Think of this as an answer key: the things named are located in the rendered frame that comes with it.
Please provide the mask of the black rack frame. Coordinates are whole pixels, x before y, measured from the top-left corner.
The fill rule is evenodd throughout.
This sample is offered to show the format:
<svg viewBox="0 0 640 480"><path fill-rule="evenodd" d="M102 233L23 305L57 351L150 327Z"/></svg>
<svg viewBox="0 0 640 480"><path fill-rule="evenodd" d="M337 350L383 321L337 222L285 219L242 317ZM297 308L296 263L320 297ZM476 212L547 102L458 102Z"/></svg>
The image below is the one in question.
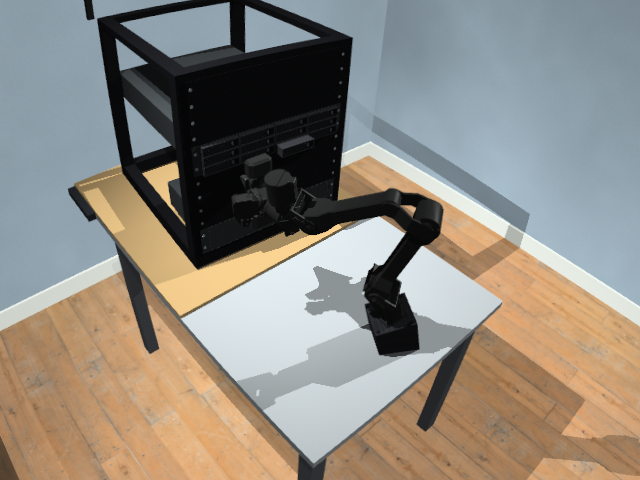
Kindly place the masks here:
<svg viewBox="0 0 640 480"><path fill-rule="evenodd" d="M228 2L230 45L172 59L120 24ZM245 6L320 38L245 53ZM202 145L338 106L336 133L284 158L269 154L272 171L296 177L298 191L338 200L352 37L261 0L176 2L102 17L98 29L122 172L196 269L284 231L234 219L231 197L247 193L244 163L204 177ZM148 64L120 71L115 38ZM124 98L173 147L133 158ZM175 160L169 196L185 225L141 173Z"/></svg>

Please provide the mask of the tan wooden board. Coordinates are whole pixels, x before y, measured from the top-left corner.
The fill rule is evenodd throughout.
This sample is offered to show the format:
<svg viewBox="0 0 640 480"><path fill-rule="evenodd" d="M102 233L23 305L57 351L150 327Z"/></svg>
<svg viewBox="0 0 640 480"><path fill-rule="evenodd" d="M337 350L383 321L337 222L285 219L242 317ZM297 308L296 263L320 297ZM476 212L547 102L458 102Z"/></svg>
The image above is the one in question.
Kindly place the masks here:
<svg viewBox="0 0 640 480"><path fill-rule="evenodd" d="M142 172L173 212L168 181L177 160ZM150 283L183 318L319 242L360 221L308 235L284 231L196 269L122 173L121 165L74 186Z"/></svg>

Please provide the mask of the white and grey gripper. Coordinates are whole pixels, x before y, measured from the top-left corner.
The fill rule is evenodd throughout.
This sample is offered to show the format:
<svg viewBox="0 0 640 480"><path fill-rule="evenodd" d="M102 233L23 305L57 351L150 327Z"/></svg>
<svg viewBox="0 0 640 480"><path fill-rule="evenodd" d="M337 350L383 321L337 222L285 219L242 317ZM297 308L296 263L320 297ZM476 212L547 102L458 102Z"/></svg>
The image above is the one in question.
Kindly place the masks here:
<svg viewBox="0 0 640 480"><path fill-rule="evenodd" d="M245 187L245 191L247 193L250 193L250 189L256 187L262 201L260 210L262 210L263 217L261 218L258 215L254 215L254 218L251 219L250 226L252 228L260 228L273 222L273 220L267 215L267 206L269 204L269 201L263 179L264 175L272 171L272 158L268 154L264 153L247 159L244 162L244 167L246 175L241 175L240 179ZM258 178L255 179L256 177Z"/></svg>

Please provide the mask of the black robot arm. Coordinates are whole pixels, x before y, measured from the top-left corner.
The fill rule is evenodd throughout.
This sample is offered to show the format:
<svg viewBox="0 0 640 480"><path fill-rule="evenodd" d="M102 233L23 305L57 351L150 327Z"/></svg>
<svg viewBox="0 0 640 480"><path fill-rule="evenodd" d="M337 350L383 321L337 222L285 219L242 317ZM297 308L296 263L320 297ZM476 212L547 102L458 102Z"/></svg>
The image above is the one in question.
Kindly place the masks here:
<svg viewBox="0 0 640 480"><path fill-rule="evenodd" d="M380 216L394 219L407 231L386 262L374 263L368 270L363 288L364 297L375 309L373 313L386 327L407 316L403 308L401 313L402 282L397 277L421 246L440 235L444 209L439 202L395 188L338 201L316 198L302 188L298 191L297 178L284 169L270 171L264 181L269 201L267 215L284 229L286 237L300 229L308 235L318 235L341 223ZM235 194L231 200L234 219L242 227L248 227L254 215L263 217L256 188L250 189L250 193ZM299 214L303 202L305 205ZM416 208L413 218L401 205Z"/></svg>

